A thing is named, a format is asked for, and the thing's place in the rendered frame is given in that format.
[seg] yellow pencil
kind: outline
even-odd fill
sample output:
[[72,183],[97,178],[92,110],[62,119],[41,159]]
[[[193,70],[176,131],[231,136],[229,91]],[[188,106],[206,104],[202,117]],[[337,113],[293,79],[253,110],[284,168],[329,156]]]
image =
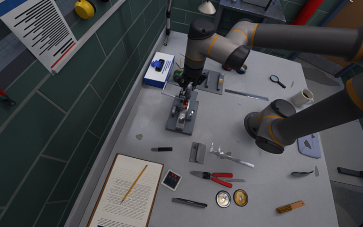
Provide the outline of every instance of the yellow pencil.
[[126,193],[125,197],[122,199],[122,201],[121,201],[121,203],[120,203],[120,204],[122,204],[122,202],[123,202],[123,201],[125,201],[126,196],[130,193],[131,189],[135,186],[136,182],[139,180],[140,176],[141,176],[141,175],[142,175],[142,173],[145,171],[146,167],[148,167],[148,165],[146,165],[146,166],[145,166],[145,168],[141,171],[140,175],[137,177],[137,179],[135,180],[135,182],[132,184],[131,188],[130,188],[130,189],[129,189],[129,191]]

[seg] mug handle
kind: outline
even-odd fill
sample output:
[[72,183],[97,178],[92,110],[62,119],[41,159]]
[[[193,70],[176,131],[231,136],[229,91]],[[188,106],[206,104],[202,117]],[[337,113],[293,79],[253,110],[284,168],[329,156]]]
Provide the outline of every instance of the mug handle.
[[309,102],[305,103],[305,104],[312,104],[314,102],[314,99],[311,99]]

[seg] coffee mug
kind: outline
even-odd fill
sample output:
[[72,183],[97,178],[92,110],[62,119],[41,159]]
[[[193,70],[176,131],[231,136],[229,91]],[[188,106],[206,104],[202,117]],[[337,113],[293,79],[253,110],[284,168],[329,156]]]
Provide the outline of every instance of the coffee mug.
[[302,89],[292,98],[292,103],[297,106],[302,106],[304,104],[312,104],[314,102],[314,95],[311,91],[307,89]]

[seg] white lamp shade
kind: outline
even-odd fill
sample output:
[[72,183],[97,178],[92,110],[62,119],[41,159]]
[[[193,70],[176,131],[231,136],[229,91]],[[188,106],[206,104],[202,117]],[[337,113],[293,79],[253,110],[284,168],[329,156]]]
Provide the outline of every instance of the white lamp shade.
[[214,14],[215,13],[215,8],[213,6],[213,4],[210,1],[206,1],[205,3],[203,3],[202,5],[200,5],[198,7],[199,12],[204,13],[204,14]]

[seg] white table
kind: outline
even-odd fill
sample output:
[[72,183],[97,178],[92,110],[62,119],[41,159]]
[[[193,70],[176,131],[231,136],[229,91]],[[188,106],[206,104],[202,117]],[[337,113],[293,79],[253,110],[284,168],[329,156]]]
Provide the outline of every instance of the white table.
[[[181,58],[183,65],[183,57],[179,53],[185,53],[186,42],[186,34],[172,32],[168,45],[160,51],[174,54],[176,62]],[[144,85],[103,169],[80,226],[87,225],[115,155],[120,153],[164,164],[162,177],[168,169],[183,177],[175,192],[159,185],[149,222],[151,227],[337,227],[324,154],[320,159],[304,156],[298,152],[296,142],[286,147],[281,155],[270,154],[257,147],[243,126],[248,113],[261,111],[275,99],[291,102],[293,95],[307,87],[301,65],[254,51],[251,51],[245,64],[248,70],[244,75],[236,71],[222,71],[221,65],[210,59],[207,59],[205,69],[225,73],[224,89],[264,96],[270,100],[267,102],[231,93],[218,95],[197,90],[199,109],[192,136],[165,130],[173,98],[162,95],[159,88]],[[280,78],[286,89],[270,81],[272,74]],[[168,93],[174,94],[179,90],[179,87],[173,85],[168,85],[166,89]],[[137,134],[142,134],[143,138],[138,140],[135,137]],[[207,145],[203,165],[189,162],[192,142]],[[229,151],[232,156],[254,164],[255,168],[227,159],[221,160],[210,154],[208,151],[212,142],[215,147],[221,146],[225,153]],[[150,151],[153,147],[163,146],[172,146],[173,151]],[[314,174],[300,178],[291,176],[291,172],[309,172],[315,166],[319,169],[318,177]],[[193,176],[190,171],[233,173],[234,178],[246,182],[233,183],[233,188],[229,189],[211,180]],[[225,209],[217,206],[215,196],[220,190],[233,196],[237,189],[248,194],[246,206],[239,207],[233,201]],[[208,207],[201,209],[174,203],[171,201],[173,197],[206,203]],[[305,206],[286,214],[277,214],[277,207],[299,200],[303,200]]]

